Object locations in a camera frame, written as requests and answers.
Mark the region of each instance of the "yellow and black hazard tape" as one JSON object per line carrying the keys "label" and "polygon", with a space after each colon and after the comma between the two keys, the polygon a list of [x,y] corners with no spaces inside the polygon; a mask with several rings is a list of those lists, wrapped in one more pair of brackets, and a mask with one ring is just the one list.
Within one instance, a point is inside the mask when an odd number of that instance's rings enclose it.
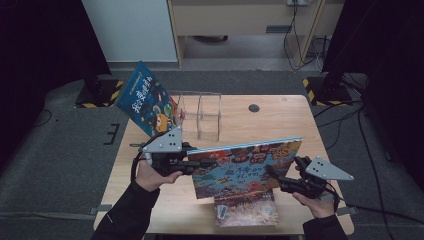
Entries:
{"label": "yellow and black hazard tape", "polygon": [[319,101],[315,98],[315,94],[311,88],[311,85],[309,84],[309,80],[308,79],[303,79],[303,86],[306,89],[306,92],[308,94],[309,97],[309,101],[311,102],[312,106],[348,106],[350,105],[350,103],[347,102],[343,102],[343,101]]}
{"label": "yellow and black hazard tape", "polygon": [[110,107],[112,106],[116,99],[118,98],[119,92],[122,89],[124,81],[117,81],[115,89],[110,97],[109,102],[103,102],[103,103],[81,103],[81,104],[75,104],[76,108],[96,108],[96,107]]}

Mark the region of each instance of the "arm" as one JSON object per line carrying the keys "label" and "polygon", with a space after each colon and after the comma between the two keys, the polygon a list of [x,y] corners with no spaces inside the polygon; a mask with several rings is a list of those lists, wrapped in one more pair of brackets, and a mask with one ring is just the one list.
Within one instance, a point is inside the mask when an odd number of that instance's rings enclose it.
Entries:
{"label": "arm", "polygon": [[332,198],[309,199],[300,193],[293,193],[302,205],[309,207],[315,219],[303,224],[306,240],[347,240],[346,234],[334,212]]}
{"label": "arm", "polygon": [[181,174],[175,172],[162,177],[146,161],[140,161],[135,182],[103,217],[91,239],[141,239],[149,227],[159,187],[164,183],[174,183]]}

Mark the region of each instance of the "black sleeve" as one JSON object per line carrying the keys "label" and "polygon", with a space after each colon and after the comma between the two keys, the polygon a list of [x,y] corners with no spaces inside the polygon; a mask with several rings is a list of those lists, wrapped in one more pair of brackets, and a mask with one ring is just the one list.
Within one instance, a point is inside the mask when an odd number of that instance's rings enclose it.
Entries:
{"label": "black sleeve", "polygon": [[103,217],[92,240],[137,239],[146,233],[160,189],[148,192],[132,182],[113,208]]}
{"label": "black sleeve", "polygon": [[347,240],[336,215],[315,218],[303,224],[306,240]]}

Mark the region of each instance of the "book cover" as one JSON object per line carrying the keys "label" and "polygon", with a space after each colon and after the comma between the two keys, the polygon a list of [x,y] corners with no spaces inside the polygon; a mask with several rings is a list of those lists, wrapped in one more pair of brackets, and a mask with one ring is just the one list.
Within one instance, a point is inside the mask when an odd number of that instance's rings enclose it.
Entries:
{"label": "book cover", "polygon": [[277,225],[278,213],[272,189],[215,197],[218,227]]}
{"label": "book cover", "polygon": [[301,143],[300,137],[294,137],[188,151],[189,161],[216,159],[212,167],[192,174],[197,199],[278,188],[265,166],[272,165],[285,176]]}
{"label": "book cover", "polygon": [[176,125],[177,104],[142,61],[115,104],[150,137]]}

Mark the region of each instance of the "clear acrylic divider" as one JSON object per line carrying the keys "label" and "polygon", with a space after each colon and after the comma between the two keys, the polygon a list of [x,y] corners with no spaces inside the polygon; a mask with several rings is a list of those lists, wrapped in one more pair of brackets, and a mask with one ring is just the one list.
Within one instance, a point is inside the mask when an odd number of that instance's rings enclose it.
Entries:
{"label": "clear acrylic divider", "polygon": [[178,104],[176,123],[184,139],[219,141],[221,94],[213,92],[168,91]]}

